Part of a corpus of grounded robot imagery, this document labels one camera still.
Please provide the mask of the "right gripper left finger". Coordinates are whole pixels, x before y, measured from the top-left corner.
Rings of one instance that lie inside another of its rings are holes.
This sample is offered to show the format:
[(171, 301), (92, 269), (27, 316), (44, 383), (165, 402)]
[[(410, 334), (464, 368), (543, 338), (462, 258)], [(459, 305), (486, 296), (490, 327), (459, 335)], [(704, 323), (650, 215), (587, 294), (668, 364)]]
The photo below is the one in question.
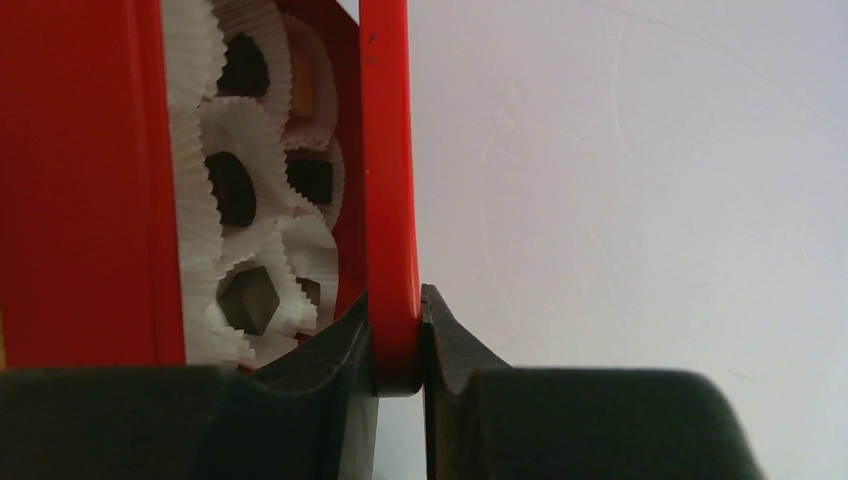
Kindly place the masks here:
[(5, 479), (368, 479), (368, 299), (253, 374), (215, 366), (1, 377)]

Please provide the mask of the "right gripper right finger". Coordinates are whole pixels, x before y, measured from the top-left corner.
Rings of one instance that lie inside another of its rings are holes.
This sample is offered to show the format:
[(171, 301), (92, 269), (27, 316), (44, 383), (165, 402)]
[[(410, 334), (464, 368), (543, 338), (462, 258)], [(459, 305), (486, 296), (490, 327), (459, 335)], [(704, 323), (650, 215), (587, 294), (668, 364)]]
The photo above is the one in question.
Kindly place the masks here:
[(731, 405), (706, 377), (517, 367), (422, 289), (431, 479), (760, 479)]

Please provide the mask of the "dark square chocolate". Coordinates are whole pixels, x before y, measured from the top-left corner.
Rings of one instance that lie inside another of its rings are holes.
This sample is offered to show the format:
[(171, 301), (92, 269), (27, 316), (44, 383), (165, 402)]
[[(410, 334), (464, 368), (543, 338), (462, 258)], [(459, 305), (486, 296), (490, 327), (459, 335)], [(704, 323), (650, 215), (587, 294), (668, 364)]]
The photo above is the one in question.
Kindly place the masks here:
[(245, 334), (262, 336), (280, 305), (264, 266), (237, 272), (218, 297), (226, 322)]

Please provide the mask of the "dark small chocolate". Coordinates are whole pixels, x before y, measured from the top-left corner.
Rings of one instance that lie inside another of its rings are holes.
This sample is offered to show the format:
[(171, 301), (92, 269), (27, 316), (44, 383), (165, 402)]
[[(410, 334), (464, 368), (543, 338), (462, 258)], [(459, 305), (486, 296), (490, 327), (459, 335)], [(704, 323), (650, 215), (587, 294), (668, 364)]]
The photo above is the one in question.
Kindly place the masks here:
[(318, 282), (304, 277), (297, 277), (296, 282), (311, 304), (321, 305), (321, 285)]

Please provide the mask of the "red box lid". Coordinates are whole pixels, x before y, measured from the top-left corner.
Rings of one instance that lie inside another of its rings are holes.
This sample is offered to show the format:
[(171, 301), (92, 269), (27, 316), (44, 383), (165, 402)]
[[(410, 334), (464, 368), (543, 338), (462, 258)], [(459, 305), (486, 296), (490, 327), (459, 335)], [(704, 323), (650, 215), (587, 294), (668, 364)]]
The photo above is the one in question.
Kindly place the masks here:
[(185, 360), (161, 7), (1, 5), (11, 367)]

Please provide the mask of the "red box with white liners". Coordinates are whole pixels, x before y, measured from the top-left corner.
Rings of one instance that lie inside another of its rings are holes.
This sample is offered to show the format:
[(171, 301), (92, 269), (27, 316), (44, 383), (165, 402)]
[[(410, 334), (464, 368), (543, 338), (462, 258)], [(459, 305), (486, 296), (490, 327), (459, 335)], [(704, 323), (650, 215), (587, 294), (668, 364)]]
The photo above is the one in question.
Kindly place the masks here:
[(362, 216), (344, 239), (362, 236), (363, 280), (372, 331), (372, 367), (377, 394), (405, 396), (422, 383), (421, 287), (415, 233), (414, 180), (405, 1), (361, 1), (358, 54), (352, 68), (361, 77), (363, 199), (353, 206)]

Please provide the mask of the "dark oval chocolate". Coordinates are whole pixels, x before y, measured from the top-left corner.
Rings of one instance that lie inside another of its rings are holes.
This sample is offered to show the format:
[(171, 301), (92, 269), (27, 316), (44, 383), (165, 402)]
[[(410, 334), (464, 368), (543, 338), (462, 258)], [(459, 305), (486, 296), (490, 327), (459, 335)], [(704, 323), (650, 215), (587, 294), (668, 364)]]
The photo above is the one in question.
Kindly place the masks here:
[(226, 64), (217, 80), (220, 96), (264, 96), (270, 86), (268, 65), (256, 41), (239, 33), (226, 42)]

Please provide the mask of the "dark cube chocolate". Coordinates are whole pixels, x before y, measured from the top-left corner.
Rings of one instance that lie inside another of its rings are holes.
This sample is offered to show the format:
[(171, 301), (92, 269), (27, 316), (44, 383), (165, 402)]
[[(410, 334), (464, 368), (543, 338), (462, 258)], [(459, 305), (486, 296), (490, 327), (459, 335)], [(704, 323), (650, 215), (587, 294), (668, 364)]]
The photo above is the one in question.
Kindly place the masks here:
[(330, 162), (294, 157), (287, 161), (286, 174), (289, 185), (309, 202), (333, 202), (334, 167)]

